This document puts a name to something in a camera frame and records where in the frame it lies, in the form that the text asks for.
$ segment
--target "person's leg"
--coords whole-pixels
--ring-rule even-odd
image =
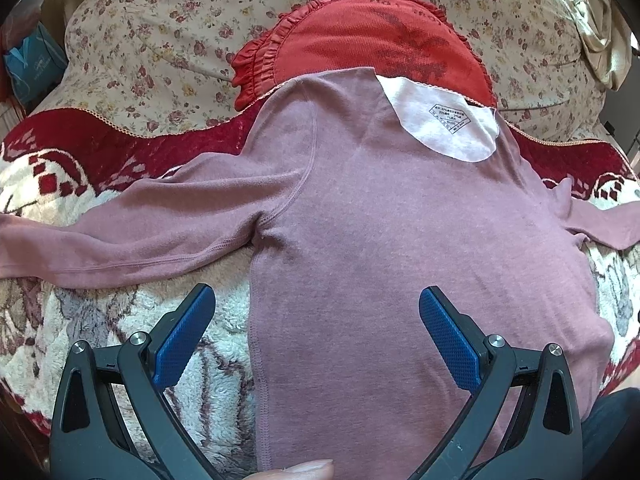
[[[640,443],[640,390],[627,388],[593,405],[582,423],[582,478],[618,478]]]

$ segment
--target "human thumb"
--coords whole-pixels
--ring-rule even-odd
[[[248,476],[244,480],[332,480],[333,460],[314,460],[287,469],[274,469]]]

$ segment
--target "long-sleeve shirt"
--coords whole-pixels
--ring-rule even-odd
[[[262,468],[329,457],[338,480],[389,480],[420,465],[468,398],[420,322],[428,285],[512,346],[560,344],[585,417],[613,334],[580,245],[636,243],[640,203],[602,211],[569,180],[547,189],[499,115],[429,95],[420,109],[449,135],[477,130],[484,155],[431,149],[370,68],[302,76],[267,100],[239,156],[199,155],[68,227],[0,216],[0,278],[121,286],[252,242]]]

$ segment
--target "blue gripper pad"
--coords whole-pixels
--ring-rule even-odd
[[[425,288],[420,295],[418,309],[420,318],[444,359],[453,380],[460,389],[474,393],[480,386],[478,355],[438,298],[428,288]]]
[[[175,386],[178,383],[215,311],[216,296],[212,288],[208,285],[199,284],[175,312],[165,314],[165,316],[170,316],[182,313],[182,316],[155,352],[156,362],[153,383],[159,391],[169,386]],[[172,322],[174,320],[170,317],[167,321]]]

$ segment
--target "blue shopping bag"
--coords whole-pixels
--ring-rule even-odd
[[[15,97],[26,107],[53,83],[60,81],[67,60],[47,29],[38,23],[20,46],[4,54],[4,65],[11,78]]]

